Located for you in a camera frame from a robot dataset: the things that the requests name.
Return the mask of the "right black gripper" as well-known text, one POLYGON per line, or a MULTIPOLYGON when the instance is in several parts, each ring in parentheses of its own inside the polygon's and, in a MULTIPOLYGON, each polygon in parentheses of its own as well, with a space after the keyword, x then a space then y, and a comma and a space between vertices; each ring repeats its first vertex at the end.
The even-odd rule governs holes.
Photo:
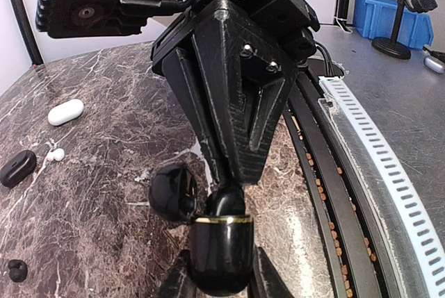
POLYGON ((153 44, 152 70, 161 74, 162 60, 194 31, 211 121, 238 183, 261 178, 295 78, 286 53, 298 62, 314 55, 319 28, 306 0, 194 0, 153 44))

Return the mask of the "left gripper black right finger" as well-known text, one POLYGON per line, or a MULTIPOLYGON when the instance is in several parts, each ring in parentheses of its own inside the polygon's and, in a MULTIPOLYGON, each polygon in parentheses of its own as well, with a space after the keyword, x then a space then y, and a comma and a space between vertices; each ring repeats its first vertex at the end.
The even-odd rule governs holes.
POLYGON ((254 250, 253 273, 248 284, 248 297, 293 298, 262 247, 255 247, 254 250))

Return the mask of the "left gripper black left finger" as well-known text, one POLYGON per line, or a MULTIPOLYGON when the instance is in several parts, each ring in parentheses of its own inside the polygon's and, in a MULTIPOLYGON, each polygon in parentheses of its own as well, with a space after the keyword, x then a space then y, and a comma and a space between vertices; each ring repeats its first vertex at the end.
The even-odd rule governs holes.
POLYGON ((195 298, 197 286, 188 275, 190 251, 181 251, 170 267, 166 279, 160 285, 155 297, 195 298))

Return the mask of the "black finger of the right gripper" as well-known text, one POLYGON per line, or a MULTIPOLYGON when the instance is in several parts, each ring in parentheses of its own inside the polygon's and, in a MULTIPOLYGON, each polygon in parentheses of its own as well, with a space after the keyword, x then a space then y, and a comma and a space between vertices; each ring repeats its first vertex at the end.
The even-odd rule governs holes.
POLYGON ((163 75, 186 113, 211 173, 236 185, 236 59, 227 50, 175 47, 163 56, 163 75))

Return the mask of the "black round charging case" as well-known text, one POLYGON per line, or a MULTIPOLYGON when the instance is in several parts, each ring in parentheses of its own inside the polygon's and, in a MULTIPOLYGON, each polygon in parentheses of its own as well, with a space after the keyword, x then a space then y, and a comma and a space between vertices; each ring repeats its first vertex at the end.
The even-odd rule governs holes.
POLYGON ((190 226, 188 275, 207 295, 243 291, 253 273, 254 220, 251 215, 210 216, 197 211, 197 182, 183 163, 158 170, 149 204, 163 219, 190 226))

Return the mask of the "white oval charging case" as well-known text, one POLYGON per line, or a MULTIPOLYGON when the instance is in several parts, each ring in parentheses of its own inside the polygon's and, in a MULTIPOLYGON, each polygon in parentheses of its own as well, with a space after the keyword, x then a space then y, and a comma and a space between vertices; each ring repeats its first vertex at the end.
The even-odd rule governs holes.
POLYGON ((52 126, 60 126, 80 117, 84 112, 84 103, 80 99, 71 99, 52 108, 47 120, 52 126))

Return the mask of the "black oval charging case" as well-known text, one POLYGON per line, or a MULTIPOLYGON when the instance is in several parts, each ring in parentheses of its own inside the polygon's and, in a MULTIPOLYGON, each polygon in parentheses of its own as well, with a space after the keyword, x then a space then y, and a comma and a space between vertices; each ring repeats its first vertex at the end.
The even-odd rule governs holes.
POLYGON ((33 151, 19 152, 1 168, 1 184, 14 188, 31 174, 36 166, 37 157, 33 151))

